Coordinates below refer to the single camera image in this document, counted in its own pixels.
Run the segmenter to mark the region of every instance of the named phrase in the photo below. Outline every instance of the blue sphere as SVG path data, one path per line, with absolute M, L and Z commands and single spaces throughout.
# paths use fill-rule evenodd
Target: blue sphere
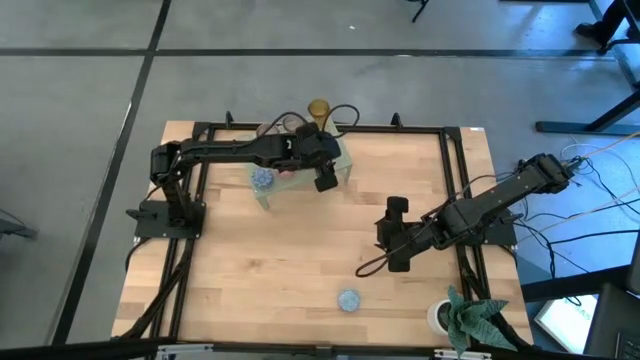
M 360 308 L 360 295 L 355 290 L 344 290 L 338 295 L 338 305 L 346 312 L 354 312 Z
M 259 190 L 267 190 L 273 186 L 273 173 L 267 169 L 255 169 L 251 174 L 251 184 Z

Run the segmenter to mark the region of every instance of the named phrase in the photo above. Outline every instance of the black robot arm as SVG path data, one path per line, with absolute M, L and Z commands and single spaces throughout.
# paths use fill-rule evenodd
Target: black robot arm
M 419 222 L 403 222 L 409 201 L 389 197 L 385 216 L 376 222 L 378 247 L 387 253 L 389 271 L 409 271 L 410 259 L 431 247 L 443 250 L 460 242 L 482 243 L 485 230 L 499 216 L 510 214 L 509 206 L 529 194 L 564 190 L 578 165 L 579 161 L 563 165 L 553 155 L 536 155 L 507 180 L 472 199 L 448 199 Z
M 198 237 L 204 203 L 191 201 L 180 184 L 193 166 L 208 163 L 254 163 L 278 171 L 315 169 L 316 188 L 322 192 L 338 185 L 333 160 L 340 157 L 333 135 L 306 123 L 295 134 L 262 135 L 248 141 L 172 141 L 151 152 L 151 181 L 166 201 L 143 201 L 127 210 L 138 221 L 139 237 Z

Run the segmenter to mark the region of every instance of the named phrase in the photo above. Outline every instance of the wooden table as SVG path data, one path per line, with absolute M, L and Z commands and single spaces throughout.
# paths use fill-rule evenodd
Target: wooden table
M 162 142 L 188 138 L 192 127 L 193 122 L 167 122 Z M 461 131 L 469 178 L 493 174 L 484 130 Z M 246 133 L 218 130 L 216 139 Z M 387 196 L 409 198 L 408 221 L 445 200 L 437 136 L 352 133 L 344 139 L 354 164 L 348 185 L 325 193 L 317 193 L 312 184 L 285 191 L 270 198 L 269 211 L 253 197 L 243 164 L 211 164 L 206 223 L 195 245 L 181 340 L 449 345 L 446 337 L 430 330 L 426 314 L 431 304 L 446 297 L 449 284 L 460 289 L 453 248 L 414 257 L 408 273 L 385 268 L 369 278 L 354 276 L 359 265 L 381 254 L 374 246 L 374 222 L 383 216 Z M 453 144 L 450 153 L 458 180 Z M 198 173 L 199 167 L 194 168 L 192 187 Z M 478 180 L 473 193 L 493 184 L 492 179 Z M 162 198 L 159 193 L 155 199 Z M 128 330 L 155 296 L 167 243 L 153 239 L 133 256 L 114 335 Z M 531 342 L 513 259 L 498 247 L 483 250 L 493 298 L 510 301 L 503 315 Z M 347 288 L 361 294 L 361 309 L 355 313 L 337 306 L 338 293 Z M 170 299 L 161 334 L 167 334 L 172 308 Z

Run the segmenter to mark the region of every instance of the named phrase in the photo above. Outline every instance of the concrete floor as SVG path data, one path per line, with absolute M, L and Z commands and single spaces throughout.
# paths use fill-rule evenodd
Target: concrete floor
M 0 50 L 144 49 L 161 3 L 5 0 L 0 2 Z M 604 10 L 607 4 L 599 6 Z M 544 50 L 591 49 L 571 33 L 578 23 L 594 21 L 588 5 L 433 1 L 418 23 L 411 24 L 416 9 L 416 4 L 401 0 L 173 1 L 159 42 L 163 49 L 539 52 L 528 58 L 156 57 L 69 341 L 109 337 L 135 225 L 124 210 L 143 197 L 149 150 L 167 120 L 220 121 L 229 110 L 239 121 L 267 121 L 285 110 L 304 111 L 310 99 L 326 97 L 358 106 L 362 123 L 386 124 L 399 112 L 411 125 L 484 127 L 494 167 L 501 172 L 521 158 L 543 151 L 559 154 L 573 143 L 566 135 L 536 133 L 535 121 L 591 121 L 630 94 L 610 56 L 538 56 Z M 631 47 L 625 51 L 637 70 L 640 56 Z M 0 164 L 5 174 L 0 207 L 39 230 L 36 241 L 13 236 L 0 241 L 0 348 L 48 341 L 141 63 L 136 56 L 0 56 Z M 625 122 L 638 119 L 632 114 Z M 587 136 L 576 140 L 600 146 L 614 141 Z M 633 141 L 616 148 L 632 168 L 640 164 L 636 149 Z M 594 163 L 614 192 L 635 186 L 615 157 L 600 155 Z M 530 212 L 569 215 L 608 201 L 593 179 L 578 176 L 580 187 L 555 196 L 531 196 Z M 638 220 L 637 215 L 610 210 L 547 235 L 560 240 L 611 228 L 636 229 Z M 540 217 L 531 225 L 541 228 L 554 222 Z M 527 234 L 519 235 L 518 255 L 546 271 L 546 250 L 526 239 Z M 598 270 L 628 263 L 635 238 L 590 238 L 557 250 L 586 269 Z M 561 259 L 557 266 L 559 276 L 580 272 Z M 521 271 L 521 280 L 539 280 L 532 274 Z

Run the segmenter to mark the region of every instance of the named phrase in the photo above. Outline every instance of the chair leg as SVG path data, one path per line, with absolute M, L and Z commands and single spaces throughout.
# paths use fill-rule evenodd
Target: chair leg
M 418 20 L 418 17 L 420 17 L 420 14 L 422 14 L 422 10 L 424 10 L 424 7 L 427 6 L 427 3 L 429 2 L 429 0 L 421 0 L 420 2 L 421 2 L 420 9 L 416 13 L 416 15 L 413 17 L 413 20 L 411 20 L 412 23 L 415 23 Z

